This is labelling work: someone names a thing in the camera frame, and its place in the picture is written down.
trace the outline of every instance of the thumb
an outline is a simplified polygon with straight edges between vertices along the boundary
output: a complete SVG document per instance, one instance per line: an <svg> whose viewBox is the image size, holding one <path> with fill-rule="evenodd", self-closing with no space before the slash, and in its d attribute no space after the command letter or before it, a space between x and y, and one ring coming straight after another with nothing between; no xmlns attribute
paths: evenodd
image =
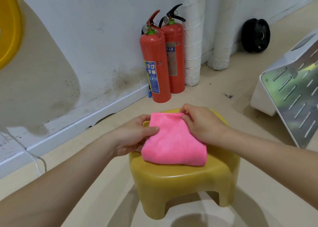
<svg viewBox="0 0 318 227"><path fill-rule="evenodd" d="M159 132L159 126L155 127L144 127L143 135L144 136L153 136Z"/></svg>
<svg viewBox="0 0 318 227"><path fill-rule="evenodd" d="M193 126L193 121L191 120L191 118L187 115L183 115L182 119L185 121L185 123L187 124L188 128L191 129Z"/></svg>

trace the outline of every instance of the folded pink towel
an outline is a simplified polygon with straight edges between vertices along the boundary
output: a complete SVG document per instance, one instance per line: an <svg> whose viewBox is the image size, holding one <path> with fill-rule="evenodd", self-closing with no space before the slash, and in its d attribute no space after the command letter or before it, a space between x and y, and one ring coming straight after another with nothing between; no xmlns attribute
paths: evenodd
<svg viewBox="0 0 318 227"><path fill-rule="evenodd" d="M184 113L152 113L149 126L160 131L149 137L141 150L145 161L158 164L202 166L206 163L206 145L198 141L182 120Z"/></svg>

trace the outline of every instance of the white pipe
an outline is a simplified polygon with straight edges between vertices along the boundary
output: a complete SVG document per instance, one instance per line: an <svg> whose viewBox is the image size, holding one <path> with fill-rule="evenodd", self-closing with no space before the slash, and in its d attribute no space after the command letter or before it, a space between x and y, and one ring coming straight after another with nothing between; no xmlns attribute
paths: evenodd
<svg viewBox="0 0 318 227"><path fill-rule="evenodd" d="M182 0L185 30L185 84L200 82L205 0Z"/></svg>
<svg viewBox="0 0 318 227"><path fill-rule="evenodd" d="M214 70L226 69L229 66L237 27L236 8L240 1L220 0L214 51L208 61L208 66Z"/></svg>

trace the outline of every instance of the person's left hand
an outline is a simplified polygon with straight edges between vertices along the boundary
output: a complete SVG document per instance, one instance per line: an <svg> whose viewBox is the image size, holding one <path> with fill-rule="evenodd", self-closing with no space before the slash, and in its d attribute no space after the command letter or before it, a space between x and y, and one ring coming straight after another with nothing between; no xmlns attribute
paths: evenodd
<svg viewBox="0 0 318 227"><path fill-rule="evenodd" d="M114 150L115 156L123 156L132 151L141 151L146 139L159 132L159 127L143 127L145 121L150 121L150 115L141 115L126 122L110 132L118 139Z"/></svg>

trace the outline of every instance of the black spool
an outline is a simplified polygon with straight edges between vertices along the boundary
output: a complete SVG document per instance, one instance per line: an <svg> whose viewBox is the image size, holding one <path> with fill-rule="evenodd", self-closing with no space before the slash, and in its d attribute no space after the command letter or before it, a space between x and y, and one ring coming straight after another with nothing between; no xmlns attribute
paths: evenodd
<svg viewBox="0 0 318 227"><path fill-rule="evenodd" d="M242 28L242 45L247 52L262 52L269 44L271 32L264 19L247 20Z"/></svg>

